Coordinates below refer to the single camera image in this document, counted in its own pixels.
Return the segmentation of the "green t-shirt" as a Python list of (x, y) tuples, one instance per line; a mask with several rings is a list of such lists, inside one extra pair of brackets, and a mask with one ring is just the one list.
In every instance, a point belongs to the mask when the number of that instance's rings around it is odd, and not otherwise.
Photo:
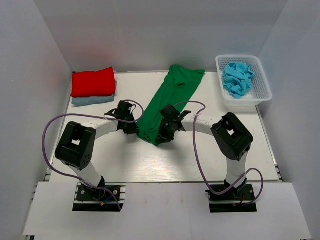
[(164, 82), (150, 101), (142, 118), (137, 122), (139, 133), (137, 136), (147, 143), (158, 145), (158, 135), (163, 116), (160, 111), (167, 105), (176, 105), (176, 109), (182, 112), (193, 94), (199, 87), (204, 75), (204, 69), (187, 69), (173, 64), (169, 68)]

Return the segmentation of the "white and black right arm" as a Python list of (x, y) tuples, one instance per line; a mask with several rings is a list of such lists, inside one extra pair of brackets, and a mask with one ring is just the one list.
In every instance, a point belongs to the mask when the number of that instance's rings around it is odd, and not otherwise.
[(254, 138), (234, 113), (228, 112), (221, 119), (192, 114), (187, 110), (181, 113), (164, 113), (155, 142), (169, 143), (174, 140), (177, 131), (203, 133), (214, 137), (226, 157), (226, 195), (233, 200), (243, 195), (243, 185), (247, 181), (246, 160)]

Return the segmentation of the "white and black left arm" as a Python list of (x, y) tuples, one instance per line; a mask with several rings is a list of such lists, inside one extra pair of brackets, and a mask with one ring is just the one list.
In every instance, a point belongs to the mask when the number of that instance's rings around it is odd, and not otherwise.
[(136, 123), (115, 119), (96, 119), (85, 123), (70, 121), (55, 150), (55, 158), (74, 171), (80, 181), (89, 185), (88, 193), (99, 200), (105, 196), (105, 180), (91, 163), (95, 141), (109, 133), (138, 133)]

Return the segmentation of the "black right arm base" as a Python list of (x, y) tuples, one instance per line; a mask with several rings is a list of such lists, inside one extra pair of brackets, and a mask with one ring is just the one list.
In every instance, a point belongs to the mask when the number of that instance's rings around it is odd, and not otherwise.
[(213, 194), (209, 189), (205, 191), (208, 195), (210, 213), (255, 213), (256, 203), (252, 184), (246, 184), (240, 193), (235, 196), (232, 191), (222, 195)]

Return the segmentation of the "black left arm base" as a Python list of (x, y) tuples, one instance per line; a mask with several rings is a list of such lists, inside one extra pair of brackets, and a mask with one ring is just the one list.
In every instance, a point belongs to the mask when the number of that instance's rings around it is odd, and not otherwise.
[[(126, 184), (106, 184), (105, 188), (110, 190), (116, 197), (120, 208), (125, 203)], [(73, 212), (120, 212), (116, 201), (107, 191), (91, 189), (82, 183), (78, 183), (75, 191)]]

